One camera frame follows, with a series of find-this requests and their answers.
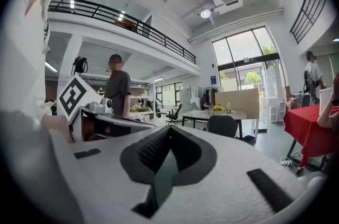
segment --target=partition board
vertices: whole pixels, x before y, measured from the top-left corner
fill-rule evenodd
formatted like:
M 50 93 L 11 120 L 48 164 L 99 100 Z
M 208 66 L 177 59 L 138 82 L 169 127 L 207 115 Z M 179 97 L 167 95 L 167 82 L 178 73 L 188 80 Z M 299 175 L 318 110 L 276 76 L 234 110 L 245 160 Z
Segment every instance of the partition board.
M 231 103 L 232 110 L 245 111 L 247 119 L 259 119 L 260 103 L 258 88 L 245 89 L 242 91 L 217 92 L 216 104 L 226 109 L 227 103 Z

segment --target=balcony railing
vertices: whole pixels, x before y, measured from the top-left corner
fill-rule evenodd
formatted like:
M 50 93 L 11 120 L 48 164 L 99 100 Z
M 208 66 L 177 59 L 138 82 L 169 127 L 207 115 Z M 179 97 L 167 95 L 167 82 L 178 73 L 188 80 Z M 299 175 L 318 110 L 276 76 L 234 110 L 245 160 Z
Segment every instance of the balcony railing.
M 317 21 L 325 3 L 326 0 L 304 0 L 297 19 L 290 30 L 297 44 L 299 44 Z
M 127 15 L 125 12 L 117 11 L 108 6 L 85 0 L 52 0 L 48 11 L 89 17 L 120 26 L 145 38 L 151 39 L 163 47 L 177 53 L 188 61 L 196 64 L 195 55 L 191 52 L 168 36 L 162 34 L 160 31 L 130 15 Z

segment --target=tree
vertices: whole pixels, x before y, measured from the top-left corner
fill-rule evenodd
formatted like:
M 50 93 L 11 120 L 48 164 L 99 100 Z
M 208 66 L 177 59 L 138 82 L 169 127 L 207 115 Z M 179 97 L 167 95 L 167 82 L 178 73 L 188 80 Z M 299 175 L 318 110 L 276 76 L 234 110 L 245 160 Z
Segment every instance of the tree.
M 271 45 L 270 47 L 267 47 L 267 46 L 263 47 L 263 54 L 264 55 L 269 55 L 271 53 L 276 53 L 274 46 Z
M 260 82 L 260 77 L 255 71 L 250 71 L 245 77 L 246 85 L 251 85 Z
M 221 80 L 227 80 L 228 79 L 228 77 L 222 71 L 219 72 L 219 76 L 220 76 Z

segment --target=man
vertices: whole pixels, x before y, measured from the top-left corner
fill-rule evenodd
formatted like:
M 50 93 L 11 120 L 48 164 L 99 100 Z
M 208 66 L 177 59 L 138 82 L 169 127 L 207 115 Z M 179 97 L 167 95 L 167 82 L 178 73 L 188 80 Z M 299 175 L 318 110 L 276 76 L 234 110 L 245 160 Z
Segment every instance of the man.
M 306 53 L 306 59 L 308 61 L 304 73 L 306 92 L 311 94 L 313 104 L 318 104 L 320 103 L 320 90 L 325 88 L 322 80 L 323 73 L 319 66 L 314 63 L 315 56 L 311 51 Z
M 47 10 L 51 0 L 9 0 L 0 30 L 0 109 L 22 111 L 47 129 L 62 132 L 68 141 L 64 117 L 51 116 L 45 103 L 44 62 L 50 25 Z
M 112 55 L 108 66 L 111 69 L 111 77 L 105 91 L 105 97 L 112 100 L 113 114 L 119 117 L 129 117 L 131 104 L 131 79 L 122 69 L 122 58 Z

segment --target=white shirt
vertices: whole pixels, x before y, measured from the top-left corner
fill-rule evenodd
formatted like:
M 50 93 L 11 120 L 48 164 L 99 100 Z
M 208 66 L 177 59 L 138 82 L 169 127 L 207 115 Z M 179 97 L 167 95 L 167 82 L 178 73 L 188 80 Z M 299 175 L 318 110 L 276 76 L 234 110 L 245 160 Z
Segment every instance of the white shirt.
M 51 114 L 44 103 L 47 10 L 51 0 L 36 0 L 26 13 L 28 1 L 9 0 L 2 16 L 0 109 L 22 111 L 41 120 Z
M 319 69 L 319 66 L 315 63 L 309 62 L 306 65 L 305 70 L 307 70 L 310 73 L 310 76 L 311 76 L 313 81 L 318 81 L 323 76 L 323 73 Z M 316 87 L 316 97 L 318 99 L 320 99 L 320 90 L 321 90 L 321 86 L 319 85 L 319 86 Z

